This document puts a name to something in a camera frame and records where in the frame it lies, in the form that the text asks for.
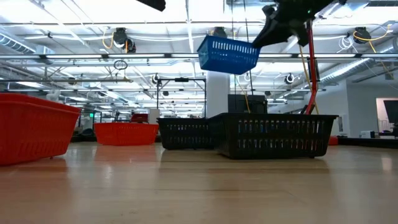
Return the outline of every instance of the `basket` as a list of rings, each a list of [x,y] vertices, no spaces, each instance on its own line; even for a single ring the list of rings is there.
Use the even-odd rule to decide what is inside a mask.
[[[257,65],[260,49],[251,43],[206,36],[198,49],[203,70],[241,75]]]
[[[334,115],[234,114],[209,119],[215,149],[232,159],[326,154]]]
[[[158,118],[165,149],[213,149],[205,118]]]
[[[95,123],[97,142],[107,146],[141,146],[155,143],[159,125]]]
[[[0,93],[0,165],[65,154],[80,109],[16,93]]]

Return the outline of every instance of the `red basket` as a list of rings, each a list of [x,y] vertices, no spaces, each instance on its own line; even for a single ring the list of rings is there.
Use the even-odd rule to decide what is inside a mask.
[[[0,93],[0,165],[65,154],[80,109],[16,93]]]
[[[109,146],[141,146],[155,142],[157,124],[96,123],[97,142]]]

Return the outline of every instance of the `wooden floor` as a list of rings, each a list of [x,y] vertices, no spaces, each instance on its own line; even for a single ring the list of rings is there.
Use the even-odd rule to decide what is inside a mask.
[[[231,161],[161,145],[71,144],[0,167],[0,223],[398,223],[398,150]]]

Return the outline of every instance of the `black plastic basket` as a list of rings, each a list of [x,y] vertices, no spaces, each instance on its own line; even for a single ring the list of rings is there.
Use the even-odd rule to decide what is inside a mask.
[[[334,115],[222,113],[209,119],[215,149],[232,159],[324,156]]]
[[[209,125],[200,118],[158,118],[165,149],[213,149]]]

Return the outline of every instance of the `blue basket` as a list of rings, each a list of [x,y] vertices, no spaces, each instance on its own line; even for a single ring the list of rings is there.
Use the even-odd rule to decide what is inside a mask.
[[[248,42],[208,35],[198,54],[203,70],[241,75],[257,65],[260,49]]]

